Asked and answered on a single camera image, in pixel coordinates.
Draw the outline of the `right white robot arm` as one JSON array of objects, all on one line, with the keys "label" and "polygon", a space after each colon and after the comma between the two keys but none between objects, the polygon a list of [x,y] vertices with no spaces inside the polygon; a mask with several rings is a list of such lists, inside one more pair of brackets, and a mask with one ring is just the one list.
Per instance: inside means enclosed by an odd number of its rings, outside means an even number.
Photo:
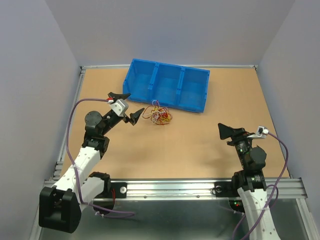
[{"label": "right white robot arm", "polygon": [[279,240],[267,193],[267,184],[263,174],[267,153],[259,146],[252,146],[254,139],[265,139],[269,130],[259,126],[255,133],[244,128],[233,128],[218,124],[221,140],[230,139],[228,146],[235,148],[242,170],[233,174],[230,182],[231,192],[239,195],[249,227],[249,240]]}]

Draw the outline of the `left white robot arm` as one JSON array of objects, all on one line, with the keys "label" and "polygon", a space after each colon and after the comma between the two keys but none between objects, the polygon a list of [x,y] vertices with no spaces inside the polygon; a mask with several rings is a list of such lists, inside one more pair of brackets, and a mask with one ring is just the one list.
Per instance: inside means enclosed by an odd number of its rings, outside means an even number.
[{"label": "left white robot arm", "polygon": [[101,115],[90,111],[84,118],[84,140],[73,158],[69,144],[65,144],[66,153],[71,161],[70,167],[51,187],[45,186],[39,194],[38,224],[42,228],[73,233],[79,226],[82,212],[91,207],[103,218],[130,218],[132,211],[119,211],[95,205],[96,196],[106,197],[115,192],[111,189],[109,174],[93,172],[93,167],[102,159],[109,146],[106,133],[119,122],[135,125],[144,109],[126,115],[129,108],[126,99],[130,93],[116,94],[110,92],[103,100],[110,106],[110,111]]}]

